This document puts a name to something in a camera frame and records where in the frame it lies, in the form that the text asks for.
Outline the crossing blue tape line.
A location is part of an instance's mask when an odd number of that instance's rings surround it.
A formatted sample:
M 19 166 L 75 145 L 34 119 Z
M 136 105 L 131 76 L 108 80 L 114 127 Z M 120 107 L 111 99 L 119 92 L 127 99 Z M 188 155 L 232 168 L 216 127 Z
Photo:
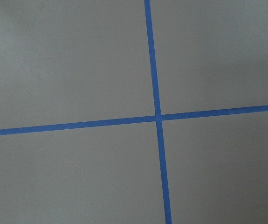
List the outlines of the crossing blue tape line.
M 159 120 L 169 121 L 169 120 L 179 120 L 179 119 L 225 116 L 225 115 L 246 114 L 246 113 L 255 113 L 255 112 L 268 112 L 268 105 L 163 114 L 160 117 L 151 115 L 151 116 L 142 116 L 142 117 L 105 119 L 105 120 L 74 122 L 74 123 L 65 123 L 65 124 L 53 124 L 53 125 L 43 125 L 43 126 L 6 128 L 6 129 L 0 129 L 0 136 L 23 134 L 23 133 L 38 133 L 38 132 L 79 129 L 79 128 L 90 128 L 90 127 L 99 127 L 99 126 L 114 126 L 114 125 L 125 125 L 125 124 L 148 123 L 148 122 L 156 122 Z

